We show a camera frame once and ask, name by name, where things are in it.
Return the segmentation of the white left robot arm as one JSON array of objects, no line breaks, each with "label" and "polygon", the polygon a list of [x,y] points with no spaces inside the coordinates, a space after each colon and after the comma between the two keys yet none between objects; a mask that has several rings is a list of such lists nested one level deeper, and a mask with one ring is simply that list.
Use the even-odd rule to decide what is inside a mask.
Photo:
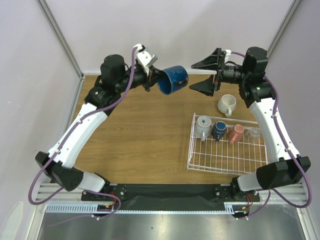
[{"label": "white left robot arm", "polygon": [[159,81],[163,71],[154,67],[157,59],[148,50],[134,50],[131,67],[127,67],[121,55],[105,57],[100,66],[101,74],[72,124],[52,148],[37,153],[35,160],[41,168],[40,173],[66,191],[79,188],[91,191],[98,200],[107,199],[110,194],[107,180],[97,173],[75,168],[76,160],[95,130],[111,115],[130,89],[142,86],[148,91]]}]

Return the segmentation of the cream round mug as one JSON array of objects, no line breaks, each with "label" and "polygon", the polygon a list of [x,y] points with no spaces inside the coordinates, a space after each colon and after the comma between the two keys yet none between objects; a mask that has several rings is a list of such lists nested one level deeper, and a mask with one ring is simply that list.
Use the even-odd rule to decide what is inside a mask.
[{"label": "cream round mug", "polygon": [[236,98],[231,94],[223,95],[217,104],[218,110],[224,114],[227,118],[232,116],[232,113],[235,111],[237,106]]}]

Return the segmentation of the light grey footed cup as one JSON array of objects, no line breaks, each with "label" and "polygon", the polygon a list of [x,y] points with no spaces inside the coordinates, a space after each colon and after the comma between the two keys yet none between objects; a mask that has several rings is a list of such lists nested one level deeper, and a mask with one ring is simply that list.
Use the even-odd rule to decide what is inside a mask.
[{"label": "light grey footed cup", "polygon": [[197,118],[194,125],[194,135],[202,142],[211,134],[212,120],[209,116],[201,115]]}]

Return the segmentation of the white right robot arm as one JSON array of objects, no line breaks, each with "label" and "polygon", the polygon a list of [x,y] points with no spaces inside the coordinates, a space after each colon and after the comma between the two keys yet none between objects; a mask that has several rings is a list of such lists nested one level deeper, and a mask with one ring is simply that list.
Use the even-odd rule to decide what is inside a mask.
[{"label": "white right robot arm", "polygon": [[248,48],[241,65],[228,64],[227,58],[231,54],[231,50],[216,48],[208,57],[192,64],[192,69],[215,71],[216,74],[189,86],[191,90],[213,96],[222,83],[237,84],[239,95],[255,117],[264,138],[268,164],[254,173],[233,178],[230,195],[235,201],[242,201],[254,190],[276,191],[279,187],[304,180],[307,187],[307,202],[303,204],[305,208],[313,196],[306,174],[311,161],[309,157],[301,156],[282,121],[278,92],[266,76],[267,51],[257,46]]}]

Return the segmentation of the glossy dark blue mug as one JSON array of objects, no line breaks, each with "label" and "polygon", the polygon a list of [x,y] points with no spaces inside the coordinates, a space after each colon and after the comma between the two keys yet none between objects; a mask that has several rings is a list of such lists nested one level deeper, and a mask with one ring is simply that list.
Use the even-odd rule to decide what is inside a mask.
[{"label": "glossy dark blue mug", "polygon": [[176,65],[161,71],[161,78],[157,85],[164,95],[170,95],[186,87],[188,82],[189,76],[186,69],[181,65]]}]

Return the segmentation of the pink mug white inside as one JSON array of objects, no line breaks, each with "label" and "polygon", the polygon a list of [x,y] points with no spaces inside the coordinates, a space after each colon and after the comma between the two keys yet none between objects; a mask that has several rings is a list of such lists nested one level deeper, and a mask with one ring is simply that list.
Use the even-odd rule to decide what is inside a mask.
[{"label": "pink mug white inside", "polygon": [[230,145],[233,145],[240,141],[244,135],[244,126],[241,124],[236,124],[229,132],[228,132],[228,141]]}]

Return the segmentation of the small dark blue mug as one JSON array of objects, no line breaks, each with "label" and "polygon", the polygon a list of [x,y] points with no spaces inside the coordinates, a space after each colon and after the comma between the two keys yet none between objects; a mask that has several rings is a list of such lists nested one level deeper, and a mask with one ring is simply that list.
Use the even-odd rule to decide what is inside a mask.
[{"label": "small dark blue mug", "polygon": [[225,135],[226,131],[227,131],[226,123],[223,121],[217,121],[212,127],[211,135],[214,140],[219,142],[220,139],[222,139],[223,136]]}]

